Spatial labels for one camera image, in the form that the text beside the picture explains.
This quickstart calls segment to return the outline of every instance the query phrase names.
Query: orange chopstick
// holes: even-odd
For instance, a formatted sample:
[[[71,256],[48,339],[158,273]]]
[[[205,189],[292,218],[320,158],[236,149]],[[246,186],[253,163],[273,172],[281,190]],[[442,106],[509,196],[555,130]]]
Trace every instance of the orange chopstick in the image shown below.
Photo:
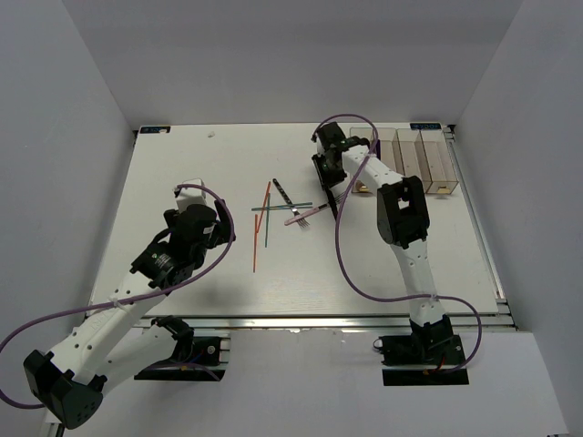
[[[255,214],[255,232],[253,232],[253,273],[257,264],[257,214]]]
[[[259,226],[255,223],[255,233],[259,233],[261,227],[261,221],[263,220],[263,213],[265,212],[265,204],[267,203],[267,195],[270,194],[271,181],[267,183],[267,189],[265,190],[265,197],[263,198],[263,206],[261,207],[261,217],[259,217]]]

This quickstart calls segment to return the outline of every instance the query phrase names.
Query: tabletop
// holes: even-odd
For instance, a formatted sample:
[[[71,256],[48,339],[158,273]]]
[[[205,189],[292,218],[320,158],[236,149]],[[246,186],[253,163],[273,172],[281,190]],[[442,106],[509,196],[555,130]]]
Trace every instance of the tabletop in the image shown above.
[[[348,135],[350,127],[341,124]],[[408,124],[379,123],[407,128]],[[273,211],[268,247],[261,225],[257,269],[253,273],[254,212],[268,181],[277,178],[294,202],[326,201],[311,156],[316,125],[172,126],[165,134],[139,134],[92,302],[107,300],[130,263],[166,227],[163,212],[175,208],[172,189],[203,179],[225,199],[235,222],[236,242],[221,264],[199,281],[173,293],[149,315],[179,316],[358,316],[406,314],[406,303],[379,304],[358,296],[345,283],[334,251],[334,220],[325,210],[308,218],[310,226],[284,226],[289,210]],[[341,185],[334,189],[340,194]],[[482,313],[496,312],[495,285],[478,246],[461,187],[450,196],[427,195],[431,218],[428,255],[440,294],[472,302]],[[271,203],[282,204],[271,185]],[[374,195],[351,195],[341,225],[344,263],[353,281],[369,294],[405,294],[396,258],[376,229]],[[205,265],[224,246],[209,250]],[[445,302],[453,313],[467,313]]]

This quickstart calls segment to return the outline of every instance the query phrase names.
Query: black label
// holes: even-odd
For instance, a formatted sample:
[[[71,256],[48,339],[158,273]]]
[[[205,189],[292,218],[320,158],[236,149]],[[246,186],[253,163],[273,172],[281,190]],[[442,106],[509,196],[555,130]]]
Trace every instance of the black label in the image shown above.
[[[441,130],[439,123],[409,123],[412,130]]]
[[[170,126],[143,126],[139,129],[140,134],[169,134]]]

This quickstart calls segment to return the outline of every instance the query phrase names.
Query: fork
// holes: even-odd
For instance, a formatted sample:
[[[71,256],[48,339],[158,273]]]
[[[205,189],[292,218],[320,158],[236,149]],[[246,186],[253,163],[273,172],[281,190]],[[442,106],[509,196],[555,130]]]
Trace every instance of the fork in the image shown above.
[[[334,203],[336,203],[336,204],[340,203],[342,198],[343,198],[343,193],[334,198]],[[293,218],[285,220],[283,222],[283,224],[285,226],[289,226],[292,223],[295,223],[296,221],[304,220],[306,217],[313,216],[314,214],[316,214],[324,209],[327,209],[328,207],[330,207],[330,203],[322,203],[319,207],[308,209],[307,211],[303,212],[302,214],[298,214],[297,216],[295,216]]]
[[[285,200],[285,203],[292,206],[293,205],[292,200],[287,195],[287,193],[283,190],[283,187],[280,185],[280,183],[277,181],[276,178],[273,179],[273,185],[280,192],[281,196],[283,197],[283,200]],[[298,211],[298,209],[296,207],[291,207],[291,212],[293,213],[293,216],[295,218],[300,216],[300,212]],[[308,223],[305,218],[298,218],[297,221],[298,221],[298,225],[300,225],[300,228],[307,228],[308,226],[310,226],[310,223]]]

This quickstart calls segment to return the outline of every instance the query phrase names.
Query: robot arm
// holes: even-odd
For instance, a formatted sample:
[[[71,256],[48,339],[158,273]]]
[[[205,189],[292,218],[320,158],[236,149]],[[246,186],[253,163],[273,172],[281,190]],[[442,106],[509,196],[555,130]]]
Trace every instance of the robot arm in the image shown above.
[[[202,185],[200,179],[186,183]],[[201,190],[184,188],[175,196],[178,209],[164,213],[168,228],[136,258],[109,296],[116,306],[94,312],[48,353],[33,351],[25,360],[33,394],[68,429],[85,423],[105,394],[149,365],[170,359],[178,366],[192,358],[193,330],[172,316],[154,319],[144,335],[112,351],[167,295],[131,302],[126,299],[181,283],[202,265],[207,249],[229,239],[230,224],[219,202],[215,206],[220,221],[217,212],[206,206]]]
[[[354,175],[369,153],[367,139],[346,137],[337,123],[322,126],[312,140],[318,146],[312,161],[324,189],[344,181],[347,173]],[[369,158],[358,178],[377,197],[377,228],[397,257],[407,294],[436,295],[427,259],[429,213],[421,180],[403,177],[376,157]],[[409,304],[411,353],[422,361],[441,359],[454,337],[441,302],[426,298],[409,300]]]

